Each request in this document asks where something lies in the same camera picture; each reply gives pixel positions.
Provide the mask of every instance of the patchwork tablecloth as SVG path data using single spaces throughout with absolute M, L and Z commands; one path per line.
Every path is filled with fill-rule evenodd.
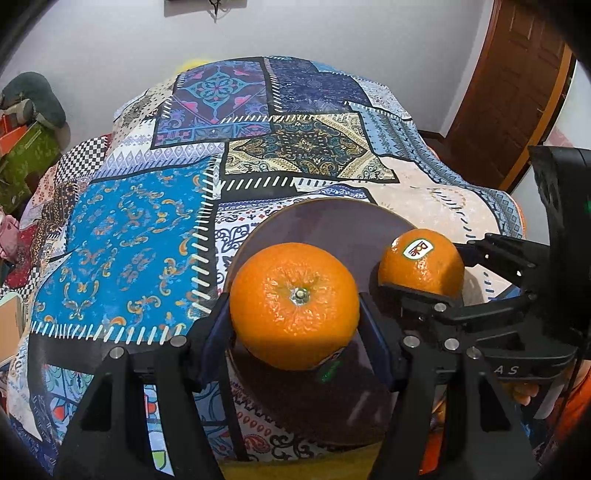
M 28 327 L 8 376 L 14 429 L 47 470 L 115 344 L 146 351 L 187 333 L 210 313 L 259 223 L 326 197 L 380 205 L 454 242 L 523 235 L 513 200 L 439 161 L 386 86 L 291 57 L 184 72 L 128 102 L 112 134 L 51 168 L 22 220 L 37 231 L 19 289 Z M 484 268 L 468 270 L 466 303 L 508 286 Z M 233 398 L 232 419 L 224 395 Z M 170 473 L 153 385 L 145 398 L 154 462 Z M 280 427 L 231 365 L 195 400 L 218 459 L 330 450 Z

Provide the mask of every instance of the dole sticker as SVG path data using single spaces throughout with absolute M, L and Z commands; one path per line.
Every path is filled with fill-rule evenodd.
M 433 244 L 430 241 L 425 240 L 424 238 L 419 238 L 407 246 L 402 254 L 410 260 L 419 260 L 434 248 L 435 247 L 433 247 Z

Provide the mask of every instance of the door frame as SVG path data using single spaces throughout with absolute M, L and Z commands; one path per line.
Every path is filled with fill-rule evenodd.
M 480 82 L 480 78 L 484 74 L 492 41 L 495 36 L 496 25 L 499 20 L 499 11 L 501 10 L 501 4 L 502 0 L 495 0 L 492 6 L 491 20 L 488 24 L 488 29 L 486 30 L 486 37 L 482 45 L 480 57 L 478 58 L 478 62 L 476 63 L 474 74 L 472 74 L 470 85 L 466 90 L 466 94 L 464 95 L 462 104 L 460 105 L 460 108 L 457 111 L 456 117 L 453 120 L 452 126 L 450 127 L 449 132 L 446 135 L 446 138 L 451 136 L 451 134 L 454 133 L 454 131 L 461 126 L 463 117 L 466 115 L 468 108 L 472 103 L 474 96 L 476 95 L 476 88 L 478 83 Z M 552 118 L 554 117 L 556 108 L 560 104 L 560 96 L 563 93 L 564 85 L 566 84 L 569 76 L 572 57 L 572 51 L 569 48 L 569 46 L 565 43 L 560 68 L 558 70 L 558 75 L 556 77 L 556 82 L 554 84 L 552 92 L 550 93 L 548 103 L 544 108 L 544 112 L 542 113 L 542 116 L 538 121 L 538 125 L 535 127 L 535 130 L 530 139 L 528 140 L 525 148 L 521 151 L 521 154 L 519 155 L 517 161 L 515 162 L 509 173 L 505 176 L 501 184 L 498 186 L 499 190 L 507 190 L 509 187 L 511 187 L 515 179 L 524 169 L 527 161 L 530 159 L 530 153 L 527 147 L 529 147 L 530 145 L 537 145 L 540 142 L 542 135 L 548 128 Z
M 535 127 L 534 133 L 531 134 L 530 139 L 527 141 L 527 145 L 521 151 L 519 158 L 517 159 L 517 161 L 515 162 L 513 167 L 510 169 L 507 176 L 501 182 L 501 185 L 499 186 L 499 190 L 507 190 L 509 187 L 511 187 L 511 185 L 513 185 L 513 182 L 518 177 L 518 175 L 521 173 L 521 171 L 525 167 L 525 164 L 530 159 L 530 151 L 528 150 L 527 147 L 529 147 L 530 145 L 537 145 L 540 143 L 540 140 L 542 139 L 542 135 L 544 135 L 544 132 L 548 128 L 550 121 L 554 117 L 554 113 L 556 111 L 556 108 L 558 107 L 558 105 L 560 103 L 560 96 L 563 93 L 564 85 L 566 84 L 566 81 L 569 77 L 570 63 L 571 63 L 572 57 L 573 57 L 573 52 L 571 51 L 570 47 L 565 42 L 564 43 L 564 52 L 562 54 L 562 60 L 560 62 L 560 68 L 558 70 L 558 75 L 556 77 L 556 83 L 554 84 L 554 88 L 552 89 L 552 93 L 550 94 L 550 98 L 548 98 L 548 103 L 546 104 L 546 108 L 544 108 L 544 112 L 542 113 L 542 116 L 540 117 L 540 120 L 538 121 L 538 125 Z

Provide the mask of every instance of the orange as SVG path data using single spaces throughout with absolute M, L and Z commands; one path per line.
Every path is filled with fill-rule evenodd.
M 458 298 L 464 285 L 464 263 L 445 236 L 418 228 L 403 233 L 386 249 L 378 282 Z
M 236 334 L 258 359 L 306 370 L 346 346 L 359 322 L 353 276 L 330 253 L 307 244 L 261 250 L 230 288 Z

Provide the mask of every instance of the yellow object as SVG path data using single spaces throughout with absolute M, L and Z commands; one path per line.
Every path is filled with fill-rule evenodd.
M 386 249 L 378 281 L 457 298 L 464 285 L 464 263 L 445 236 L 417 228 L 400 235 Z
M 381 443 L 317 459 L 220 463 L 226 480 L 366 480 Z
M 359 322 L 357 286 L 347 268 L 312 245 L 261 250 L 230 288 L 236 335 L 258 359 L 307 370 L 346 346 Z
M 207 65 L 208 63 L 213 63 L 213 60 L 205 60 L 205 59 L 188 60 L 178 68 L 176 73 L 178 75 L 179 73 L 186 72 L 187 70 L 191 70 L 196 67 L 200 67 L 201 65 Z

